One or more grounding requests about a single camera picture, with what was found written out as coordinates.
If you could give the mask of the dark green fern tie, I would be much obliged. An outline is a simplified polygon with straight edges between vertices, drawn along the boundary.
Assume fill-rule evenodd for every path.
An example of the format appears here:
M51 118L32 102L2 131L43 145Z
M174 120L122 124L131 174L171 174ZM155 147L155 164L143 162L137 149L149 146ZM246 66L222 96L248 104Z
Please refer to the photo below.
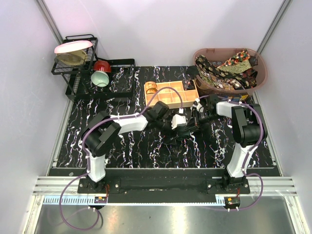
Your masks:
M191 133L197 132L198 128L196 126L181 126L176 128L176 139L184 140L189 138Z

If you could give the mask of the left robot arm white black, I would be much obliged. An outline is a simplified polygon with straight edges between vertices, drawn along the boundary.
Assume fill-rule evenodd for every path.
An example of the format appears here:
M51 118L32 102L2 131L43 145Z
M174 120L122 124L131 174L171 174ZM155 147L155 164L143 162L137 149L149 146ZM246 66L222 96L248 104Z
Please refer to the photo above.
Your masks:
M158 101L152 108L148 107L141 113L132 115L110 116L105 111L97 114L81 136L82 148L86 152L87 159L88 184L84 187L89 187L94 193L104 190L105 157L117 136L150 128L164 131L176 128L176 118L168 113L169 107Z

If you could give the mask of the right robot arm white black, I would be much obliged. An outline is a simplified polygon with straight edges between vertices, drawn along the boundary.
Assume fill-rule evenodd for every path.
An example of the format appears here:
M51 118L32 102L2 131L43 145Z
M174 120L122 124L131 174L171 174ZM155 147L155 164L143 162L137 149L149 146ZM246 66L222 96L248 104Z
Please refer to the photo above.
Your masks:
M248 162L268 133L261 107L258 104L248 105L222 100L217 95L207 95L195 99L192 115L198 129L202 129L203 124L218 117L231 119L234 151L217 187L226 193L241 190L247 183Z

